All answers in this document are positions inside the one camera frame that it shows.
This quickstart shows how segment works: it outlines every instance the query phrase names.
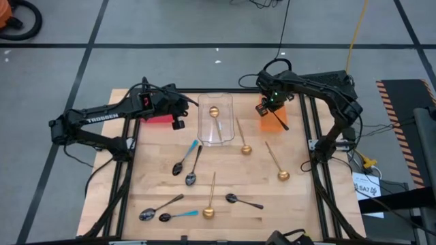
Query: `orange block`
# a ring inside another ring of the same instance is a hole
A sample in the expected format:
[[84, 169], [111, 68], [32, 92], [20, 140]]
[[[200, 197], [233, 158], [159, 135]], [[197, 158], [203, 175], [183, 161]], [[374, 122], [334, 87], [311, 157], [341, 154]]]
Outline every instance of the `orange block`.
[[[285, 106], [275, 111], [275, 114], [287, 125]], [[282, 132], [285, 129], [281, 126], [274, 114], [268, 111], [267, 115], [260, 118], [260, 130], [267, 132]]]

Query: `spoon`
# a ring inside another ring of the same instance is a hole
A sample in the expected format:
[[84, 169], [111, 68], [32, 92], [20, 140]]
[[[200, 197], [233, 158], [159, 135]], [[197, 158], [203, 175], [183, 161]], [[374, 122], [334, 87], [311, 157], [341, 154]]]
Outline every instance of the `spoon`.
[[187, 186], [191, 186], [197, 180], [197, 176], [193, 171], [196, 169], [198, 157], [200, 156], [200, 153], [202, 152], [202, 150], [203, 150], [203, 146], [198, 146], [196, 162], [193, 164], [192, 172], [189, 173], [188, 175], [186, 175], [185, 183]]
[[174, 164], [174, 167], [172, 167], [172, 175], [173, 176], [177, 176], [179, 173], [182, 172], [183, 169], [183, 161], [185, 160], [185, 158], [192, 152], [192, 150], [198, 145], [198, 140], [194, 140], [192, 142], [191, 147], [189, 148], [188, 152], [186, 152], [185, 157], [183, 157], [182, 161]]
[[151, 220], [155, 216], [156, 211], [158, 211], [159, 209], [165, 207], [166, 205], [171, 204], [171, 203], [173, 203], [175, 201], [178, 201], [178, 200], [180, 200], [182, 198], [184, 198], [184, 196], [183, 196], [183, 194], [180, 194], [177, 197], [175, 197], [173, 200], [169, 201], [168, 203], [165, 203], [164, 205], [162, 205], [162, 206], [160, 206], [160, 207], [158, 207], [156, 209], [154, 209], [154, 208], [147, 208], [146, 210], [141, 212], [141, 214], [139, 215], [139, 219], [141, 221], [147, 221], [147, 220], [149, 221], [149, 220]]
[[221, 130], [219, 129], [219, 123], [218, 123], [218, 119], [217, 117], [219, 116], [219, 110], [218, 107], [213, 106], [209, 109], [209, 114], [210, 116], [212, 116], [213, 118], [215, 118], [215, 124], [217, 126], [217, 131], [218, 131], [218, 136], [219, 136], [219, 141], [222, 142], [223, 141], [223, 137], [221, 136]]
[[251, 154], [252, 151], [251, 146], [245, 144], [243, 129], [240, 127], [238, 118], [236, 118], [236, 122], [238, 123], [240, 137], [243, 139], [243, 144], [244, 144], [244, 146], [240, 149], [240, 151], [245, 155]]
[[279, 173], [277, 174], [278, 179], [281, 181], [289, 180], [289, 177], [290, 177], [289, 173], [280, 168], [279, 162], [278, 162], [277, 158], [275, 158], [275, 155], [272, 152], [270, 146], [268, 145], [268, 142], [265, 142], [265, 144], [266, 144], [266, 147], [268, 147], [268, 150], [272, 156], [272, 159], [274, 159], [275, 165], [279, 168]]
[[170, 221], [171, 218], [174, 218], [174, 217], [197, 216], [197, 215], [198, 215], [198, 210], [186, 212], [183, 214], [177, 214], [177, 215], [171, 215], [171, 214], [165, 213], [165, 214], [161, 214], [161, 216], [159, 216], [159, 220], [162, 222], [168, 222], [168, 221]]
[[251, 205], [251, 206], [253, 206], [253, 207], [255, 207], [255, 208], [264, 209], [264, 206], [263, 206], [263, 205], [255, 204], [255, 203], [249, 203], [249, 202], [247, 202], [247, 201], [239, 200], [238, 197], [237, 197], [235, 194], [233, 194], [233, 193], [229, 193], [229, 194], [227, 194], [227, 195], [225, 196], [225, 199], [226, 199], [228, 202], [230, 202], [230, 203], [236, 203], [237, 201], [240, 201], [240, 202], [243, 202], [243, 203], [245, 203], [245, 204]]
[[215, 172], [213, 172], [213, 180], [212, 180], [212, 187], [211, 187], [211, 197], [209, 197], [209, 206], [207, 206], [205, 209], [203, 209], [203, 217], [205, 219], [211, 219], [215, 215], [215, 210], [212, 208], [212, 196], [213, 196], [213, 189], [215, 188]]

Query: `wooden tabletop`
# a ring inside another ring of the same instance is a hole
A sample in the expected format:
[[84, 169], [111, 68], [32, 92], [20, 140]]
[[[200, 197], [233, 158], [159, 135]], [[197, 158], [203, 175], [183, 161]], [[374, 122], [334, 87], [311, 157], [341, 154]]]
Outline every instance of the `wooden tabletop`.
[[[118, 102], [126, 91], [113, 90], [110, 103]], [[187, 95], [197, 100], [199, 94]], [[299, 228], [306, 229], [313, 240], [322, 239], [312, 176], [300, 170], [301, 163], [309, 159], [309, 154], [298, 96], [285, 105], [290, 130], [281, 133], [260, 131], [260, 117], [254, 109], [259, 101], [258, 94], [232, 96], [234, 115], [239, 118], [245, 141], [252, 146], [253, 152], [249, 156], [240, 153], [243, 143], [235, 126], [235, 138], [229, 146], [204, 147], [196, 166], [197, 181], [193, 186], [185, 185], [185, 176], [193, 167], [196, 149], [185, 160], [180, 175], [174, 177], [171, 172], [172, 166], [183, 158], [197, 138], [197, 107], [190, 105], [189, 115], [184, 118], [185, 128], [178, 131], [173, 131], [170, 123], [141, 124], [123, 239], [179, 240], [182, 235], [187, 235], [188, 240], [264, 241], [274, 230], [285, 233]], [[322, 131], [326, 133], [333, 124], [332, 117], [323, 101], [317, 101], [317, 108]], [[308, 111], [313, 126], [310, 106]], [[107, 121], [102, 135], [120, 136], [122, 128], [122, 119]], [[277, 167], [265, 141], [270, 144], [282, 169], [289, 171], [288, 181], [277, 179]], [[343, 152], [336, 152], [335, 157], [347, 160]], [[109, 158], [109, 152], [98, 152], [94, 169]], [[338, 208], [356, 231], [365, 236], [349, 168], [336, 160], [330, 160], [329, 166]], [[110, 164], [92, 179], [78, 235], [86, 233], [108, 205], [114, 167], [114, 163]], [[214, 172], [217, 173], [212, 201], [215, 217], [206, 220], [201, 213], [208, 205]], [[153, 220], [139, 220], [138, 216], [144, 209], [156, 208], [181, 193], [185, 198], [159, 210]], [[228, 203], [225, 200], [228, 193], [262, 204], [264, 209], [244, 203]], [[198, 210], [199, 216], [176, 217], [167, 223], [158, 219], [164, 212], [180, 214], [192, 210]], [[112, 233], [118, 212], [118, 209], [114, 212]], [[327, 206], [326, 216], [330, 221]], [[330, 222], [329, 233], [334, 236]]]

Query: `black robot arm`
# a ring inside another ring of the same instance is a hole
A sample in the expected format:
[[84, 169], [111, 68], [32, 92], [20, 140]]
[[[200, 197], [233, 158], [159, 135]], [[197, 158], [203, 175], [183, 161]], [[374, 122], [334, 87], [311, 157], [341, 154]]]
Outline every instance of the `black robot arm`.
[[100, 123], [116, 118], [144, 118], [148, 120], [156, 116], [172, 115], [174, 130], [182, 129], [185, 124], [180, 117], [187, 116], [188, 102], [198, 105], [188, 97], [176, 92], [176, 86], [169, 84], [157, 87], [155, 93], [150, 90], [145, 78], [143, 82], [136, 84], [116, 104], [103, 105], [96, 108], [82, 110], [66, 110], [57, 119], [51, 120], [52, 142], [57, 145], [68, 146], [73, 143], [84, 144], [94, 148], [106, 149], [114, 157], [115, 161], [128, 161], [131, 158], [127, 142], [121, 137], [109, 138], [96, 133], [91, 133], [81, 128], [84, 125]]
[[[288, 64], [285, 70], [275, 76], [270, 75], [266, 68], [277, 61]], [[340, 78], [344, 71], [329, 73]], [[268, 111], [274, 112], [284, 105], [284, 102], [293, 98], [292, 93], [300, 93], [324, 100], [334, 118], [334, 125], [327, 135], [323, 135], [315, 145], [313, 157], [320, 162], [327, 162], [336, 150], [336, 139], [344, 129], [353, 125], [362, 113], [362, 107], [357, 103], [354, 85], [349, 76], [342, 76], [334, 85], [329, 80], [311, 80], [311, 76], [297, 76], [291, 70], [291, 63], [287, 59], [276, 59], [268, 63], [257, 75], [256, 85], [260, 88], [262, 103], [256, 106], [260, 116], [265, 116]]]

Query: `silver spoon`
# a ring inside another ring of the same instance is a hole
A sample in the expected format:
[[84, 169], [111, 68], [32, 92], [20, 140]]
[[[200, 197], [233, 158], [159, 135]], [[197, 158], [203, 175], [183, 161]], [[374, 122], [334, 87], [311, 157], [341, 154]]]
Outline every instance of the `silver spoon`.
[[154, 208], [147, 208], [146, 210], [141, 212], [141, 214], [139, 215], [139, 219], [141, 221], [147, 221], [147, 220], [149, 221], [149, 220], [151, 220], [155, 216], [156, 211], [158, 211], [159, 209], [165, 207], [166, 205], [169, 205], [169, 204], [171, 204], [171, 203], [173, 203], [175, 201], [178, 201], [178, 200], [180, 200], [182, 198], [184, 198], [184, 195], [180, 194], [177, 197], [175, 197], [173, 200], [169, 201], [168, 203], [165, 203], [164, 205], [162, 205], [162, 206], [160, 206], [160, 207], [158, 207], [156, 209], [154, 209]]
[[198, 157], [200, 156], [200, 153], [202, 152], [202, 150], [203, 150], [203, 146], [198, 146], [196, 162], [193, 164], [192, 172], [189, 173], [188, 175], [186, 175], [185, 183], [187, 186], [193, 185], [197, 180], [197, 176], [194, 173], [194, 170], [196, 169]]

